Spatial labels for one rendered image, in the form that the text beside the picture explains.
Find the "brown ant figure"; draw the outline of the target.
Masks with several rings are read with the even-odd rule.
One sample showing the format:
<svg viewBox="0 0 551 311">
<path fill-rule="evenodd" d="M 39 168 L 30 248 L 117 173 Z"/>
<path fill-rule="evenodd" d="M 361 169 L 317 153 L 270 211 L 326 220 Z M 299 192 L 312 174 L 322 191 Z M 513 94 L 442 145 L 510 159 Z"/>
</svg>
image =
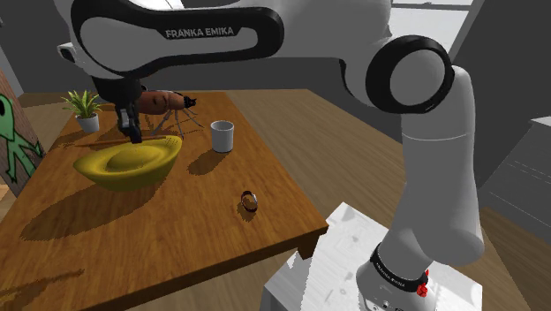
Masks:
<svg viewBox="0 0 551 311">
<path fill-rule="evenodd" d="M 169 90 L 146 90 L 143 91 L 140 98 L 136 102 L 140 114 L 145 115 L 163 115 L 160 124 L 151 131 L 150 135 L 154 136 L 162 128 L 162 125 L 173 115 L 177 121 L 179 136 L 184 137 L 184 133 L 180 127 L 178 112 L 182 111 L 196 125 L 202 127 L 194 120 L 192 115 L 195 112 L 191 110 L 197 103 L 196 98 L 191 98 L 176 91 Z"/>
</svg>

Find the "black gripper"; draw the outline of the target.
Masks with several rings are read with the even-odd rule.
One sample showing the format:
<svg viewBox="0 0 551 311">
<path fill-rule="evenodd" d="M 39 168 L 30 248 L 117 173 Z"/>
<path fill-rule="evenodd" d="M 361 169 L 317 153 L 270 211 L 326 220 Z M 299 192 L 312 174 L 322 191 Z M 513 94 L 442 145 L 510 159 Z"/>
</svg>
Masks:
<svg viewBox="0 0 551 311">
<path fill-rule="evenodd" d="M 135 102 L 142 93 L 140 81 L 127 78 L 109 80 L 96 77 L 93 77 L 92 81 L 99 96 L 115 105 L 118 130 L 124 136 L 129 136 L 133 144 L 141 143 L 140 121 L 134 111 Z"/>
</svg>

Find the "grey cabinet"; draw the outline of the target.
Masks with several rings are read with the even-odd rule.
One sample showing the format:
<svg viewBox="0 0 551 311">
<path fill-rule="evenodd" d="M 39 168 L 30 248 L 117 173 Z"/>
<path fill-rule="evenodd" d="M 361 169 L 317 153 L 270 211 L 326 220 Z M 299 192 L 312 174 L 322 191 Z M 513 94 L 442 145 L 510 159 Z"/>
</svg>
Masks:
<svg viewBox="0 0 551 311">
<path fill-rule="evenodd" d="M 486 206 L 551 245 L 551 116 L 531 124 L 481 194 Z"/>
</svg>

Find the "wooden table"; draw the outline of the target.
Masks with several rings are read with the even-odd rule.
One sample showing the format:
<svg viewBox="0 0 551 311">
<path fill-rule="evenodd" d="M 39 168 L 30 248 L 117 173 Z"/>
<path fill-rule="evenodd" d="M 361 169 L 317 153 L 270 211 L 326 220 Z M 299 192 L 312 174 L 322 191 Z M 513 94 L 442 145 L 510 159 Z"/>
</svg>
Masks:
<svg viewBox="0 0 551 311">
<path fill-rule="evenodd" d="M 169 175 L 111 192 L 73 168 L 119 138 L 113 109 L 83 133 L 70 119 L 0 222 L 0 311 L 122 311 L 298 249 L 313 254 L 327 223 L 220 92 L 197 94 Z M 212 149 L 210 125 L 234 125 Z"/>
</svg>

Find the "pale grey robot stand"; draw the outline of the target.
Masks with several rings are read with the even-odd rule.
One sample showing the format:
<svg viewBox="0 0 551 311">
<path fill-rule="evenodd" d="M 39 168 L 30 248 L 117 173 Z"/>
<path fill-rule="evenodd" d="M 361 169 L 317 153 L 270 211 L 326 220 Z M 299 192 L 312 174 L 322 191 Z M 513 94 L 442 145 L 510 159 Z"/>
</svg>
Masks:
<svg viewBox="0 0 551 311">
<path fill-rule="evenodd" d="M 293 254 L 265 283 L 260 311 L 401 311 L 363 302 L 355 280 L 388 229 L 345 202 L 327 223 L 311 258 Z M 482 285 L 448 265 L 429 266 L 429 288 L 436 311 L 482 311 Z"/>
</svg>

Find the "green plant in white pot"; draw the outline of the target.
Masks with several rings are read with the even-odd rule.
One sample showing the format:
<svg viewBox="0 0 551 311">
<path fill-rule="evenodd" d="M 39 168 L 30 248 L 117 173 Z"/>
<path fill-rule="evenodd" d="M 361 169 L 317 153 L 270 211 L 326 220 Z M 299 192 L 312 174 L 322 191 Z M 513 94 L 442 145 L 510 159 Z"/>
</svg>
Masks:
<svg viewBox="0 0 551 311">
<path fill-rule="evenodd" d="M 64 109 L 75 114 L 77 122 L 85 133 L 95 133 L 100 129 L 97 112 L 102 110 L 102 105 L 96 101 L 98 97 L 99 95 L 93 95 L 87 90 L 82 95 L 76 90 L 68 91 L 68 97 L 63 97 L 63 100 L 69 104 Z"/>
</svg>

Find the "yellow ingot-shaped bowl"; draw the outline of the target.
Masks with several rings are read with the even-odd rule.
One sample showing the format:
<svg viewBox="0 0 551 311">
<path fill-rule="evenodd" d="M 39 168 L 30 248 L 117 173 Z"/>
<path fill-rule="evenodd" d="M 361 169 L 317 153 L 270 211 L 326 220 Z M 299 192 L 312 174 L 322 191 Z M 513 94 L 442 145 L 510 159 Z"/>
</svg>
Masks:
<svg viewBox="0 0 551 311">
<path fill-rule="evenodd" d="M 131 142 L 82 156 L 73 168 L 110 191 L 133 191 L 168 176 L 182 147 L 179 136 Z"/>
</svg>

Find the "green alien wall picture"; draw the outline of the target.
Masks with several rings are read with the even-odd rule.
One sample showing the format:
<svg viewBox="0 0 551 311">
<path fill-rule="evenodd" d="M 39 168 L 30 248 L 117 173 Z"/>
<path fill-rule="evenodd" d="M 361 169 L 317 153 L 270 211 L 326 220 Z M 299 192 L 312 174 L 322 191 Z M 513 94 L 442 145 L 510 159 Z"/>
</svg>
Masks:
<svg viewBox="0 0 551 311">
<path fill-rule="evenodd" d="M 39 158 L 43 158 L 44 150 L 39 141 L 33 144 L 16 131 L 13 100 L 3 94 L 0 94 L 0 137 L 6 139 L 8 168 L 5 172 L 10 177 L 11 182 L 18 182 L 16 162 L 20 162 L 27 176 L 31 177 L 37 164 L 31 161 L 25 150 L 32 151 Z"/>
</svg>

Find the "white cup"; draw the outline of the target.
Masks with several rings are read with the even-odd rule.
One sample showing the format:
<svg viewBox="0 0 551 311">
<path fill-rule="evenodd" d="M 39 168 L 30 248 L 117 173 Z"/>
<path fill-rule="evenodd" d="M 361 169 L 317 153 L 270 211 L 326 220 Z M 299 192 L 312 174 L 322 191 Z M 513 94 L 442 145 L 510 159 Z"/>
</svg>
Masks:
<svg viewBox="0 0 551 311">
<path fill-rule="evenodd" d="M 227 153 L 233 149 L 234 125 L 227 120 L 211 123 L 212 149 L 218 153 Z"/>
</svg>

